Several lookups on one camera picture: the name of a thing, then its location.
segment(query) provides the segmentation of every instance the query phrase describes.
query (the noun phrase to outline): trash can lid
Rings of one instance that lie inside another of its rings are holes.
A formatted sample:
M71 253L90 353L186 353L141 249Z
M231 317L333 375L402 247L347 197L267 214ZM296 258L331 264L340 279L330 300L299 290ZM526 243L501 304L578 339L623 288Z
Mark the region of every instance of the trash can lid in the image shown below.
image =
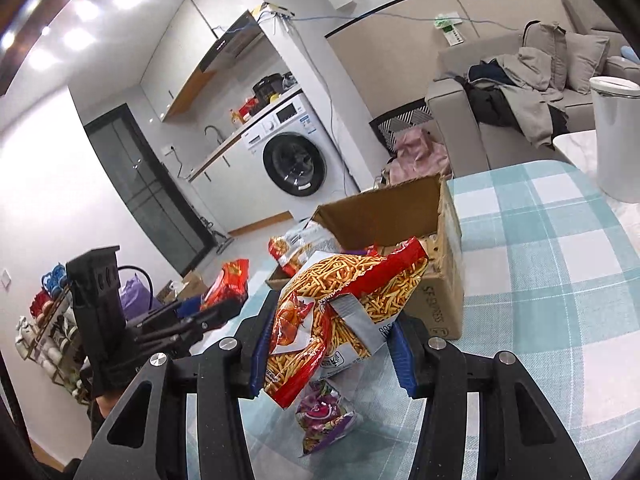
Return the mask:
M591 88L607 94L640 97L640 85L619 77L598 76L589 79Z

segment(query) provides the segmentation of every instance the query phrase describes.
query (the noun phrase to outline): teal and white tablecloth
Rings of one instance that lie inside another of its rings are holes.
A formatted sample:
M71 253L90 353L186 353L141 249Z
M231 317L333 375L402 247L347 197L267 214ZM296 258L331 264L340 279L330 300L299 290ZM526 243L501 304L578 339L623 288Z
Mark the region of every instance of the teal and white tablecloth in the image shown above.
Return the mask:
M463 233L465 352L513 351L576 443L593 480L609 480L640 440L640 266L605 200L573 166L539 161L450 183ZM267 289L252 280L243 316ZM211 333L232 334L238 320ZM302 458L294 409L267 395L241 401L255 477L408 477L424 413L398 386L386 347L336 376L365 422ZM190 478L196 426L188 414ZM469 395L463 478L476 476L478 398Z

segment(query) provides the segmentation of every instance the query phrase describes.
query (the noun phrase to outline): metal screw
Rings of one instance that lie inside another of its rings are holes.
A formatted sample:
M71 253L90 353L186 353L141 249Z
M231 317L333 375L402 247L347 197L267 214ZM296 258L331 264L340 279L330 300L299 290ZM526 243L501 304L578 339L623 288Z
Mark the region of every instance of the metal screw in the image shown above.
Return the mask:
M512 365L514 364L514 362L516 362L516 356L511 352L500 352L500 355L498 355L498 359L500 359L501 363L504 363L506 365Z
M238 346L238 341L236 341L233 337L225 337L220 340L218 346L223 350L233 350L236 346Z
M157 354L153 354L151 359L149 359L152 366L162 366L166 362L166 354L162 352L158 352Z
M429 339L429 346L434 350L442 350L446 345L447 342L441 337L431 337Z

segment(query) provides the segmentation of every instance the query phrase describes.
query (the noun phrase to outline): sofa armrest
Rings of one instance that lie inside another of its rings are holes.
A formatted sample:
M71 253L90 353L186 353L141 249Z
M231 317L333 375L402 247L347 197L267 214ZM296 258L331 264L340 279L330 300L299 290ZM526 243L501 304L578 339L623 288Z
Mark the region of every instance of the sofa armrest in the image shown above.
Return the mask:
M604 75L628 79L640 84L640 65L624 57L611 56L604 65Z
M434 81L429 84L425 101L449 152L453 175L489 170L478 122L462 85L454 79Z

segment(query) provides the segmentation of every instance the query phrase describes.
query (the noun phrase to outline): trash can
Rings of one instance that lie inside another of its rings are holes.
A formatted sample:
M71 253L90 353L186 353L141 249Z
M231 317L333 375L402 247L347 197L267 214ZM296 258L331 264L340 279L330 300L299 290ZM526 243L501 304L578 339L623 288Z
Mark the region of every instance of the trash can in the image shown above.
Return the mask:
M640 85L592 77L600 189L620 202L640 202Z

